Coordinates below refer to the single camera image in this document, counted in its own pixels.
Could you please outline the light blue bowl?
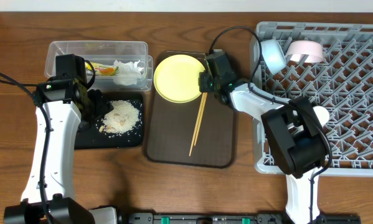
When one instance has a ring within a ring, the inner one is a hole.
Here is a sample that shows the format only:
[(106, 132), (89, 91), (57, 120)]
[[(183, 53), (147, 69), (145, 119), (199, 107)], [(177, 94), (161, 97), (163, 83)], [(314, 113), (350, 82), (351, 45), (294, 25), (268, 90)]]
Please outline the light blue bowl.
[(286, 67), (286, 59), (280, 44), (274, 40), (260, 42), (262, 47), (262, 57), (267, 68), (272, 74), (276, 74)]

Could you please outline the pale green cup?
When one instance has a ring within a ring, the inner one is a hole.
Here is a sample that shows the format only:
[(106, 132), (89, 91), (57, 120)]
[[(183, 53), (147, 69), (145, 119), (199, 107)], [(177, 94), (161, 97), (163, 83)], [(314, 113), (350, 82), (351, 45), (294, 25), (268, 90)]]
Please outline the pale green cup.
[(329, 111), (323, 106), (314, 106), (313, 110), (321, 126), (324, 126), (330, 119)]

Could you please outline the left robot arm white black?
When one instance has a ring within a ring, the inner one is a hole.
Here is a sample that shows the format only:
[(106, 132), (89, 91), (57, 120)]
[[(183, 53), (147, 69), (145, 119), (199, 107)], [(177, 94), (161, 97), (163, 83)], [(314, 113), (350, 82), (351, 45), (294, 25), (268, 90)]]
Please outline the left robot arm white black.
[(6, 207), (5, 223), (117, 223), (116, 208), (88, 210), (75, 201), (73, 160), (80, 124), (95, 105), (79, 78), (49, 79), (31, 95), (37, 105), (37, 139), (31, 173), (19, 205)]

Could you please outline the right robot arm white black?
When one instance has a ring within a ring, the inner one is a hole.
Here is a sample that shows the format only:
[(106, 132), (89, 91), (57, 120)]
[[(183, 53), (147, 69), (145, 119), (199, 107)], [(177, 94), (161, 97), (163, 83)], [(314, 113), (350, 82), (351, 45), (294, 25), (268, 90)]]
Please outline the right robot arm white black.
[(279, 98), (236, 77), (235, 72), (199, 75), (202, 93), (215, 93), (232, 109), (261, 122), (275, 164), (286, 174), (286, 214), (293, 223), (313, 223), (319, 217), (318, 177), (331, 165), (331, 150), (323, 126), (329, 112), (309, 99)]

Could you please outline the yellow plate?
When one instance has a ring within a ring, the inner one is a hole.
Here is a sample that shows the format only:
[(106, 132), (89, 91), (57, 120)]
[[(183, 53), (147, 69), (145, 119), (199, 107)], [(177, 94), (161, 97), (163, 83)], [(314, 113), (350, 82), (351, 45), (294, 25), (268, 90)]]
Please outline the yellow plate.
[(198, 59), (189, 55), (165, 58), (154, 72), (154, 86), (165, 100), (187, 103), (201, 95), (199, 75), (205, 68)]

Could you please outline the green orange snack wrapper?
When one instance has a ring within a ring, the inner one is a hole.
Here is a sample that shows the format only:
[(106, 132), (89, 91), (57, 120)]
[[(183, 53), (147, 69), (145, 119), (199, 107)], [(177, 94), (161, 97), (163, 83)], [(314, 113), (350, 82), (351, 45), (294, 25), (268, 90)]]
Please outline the green orange snack wrapper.
[(97, 76), (113, 76), (116, 74), (118, 67), (116, 65), (104, 65), (96, 62), (85, 62), (86, 73)]

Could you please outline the white bowl with rice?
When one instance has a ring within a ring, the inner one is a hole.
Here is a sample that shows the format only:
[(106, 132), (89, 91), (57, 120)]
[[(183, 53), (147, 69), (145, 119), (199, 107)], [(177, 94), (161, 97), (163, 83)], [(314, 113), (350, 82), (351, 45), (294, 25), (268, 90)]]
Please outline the white bowl with rice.
[(304, 56), (308, 56), (305, 63), (320, 63), (324, 59), (323, 46), (310, 40), (297, 40), (290, 44), (286, 56), (290, 56), (294, 62), (300, 62)]

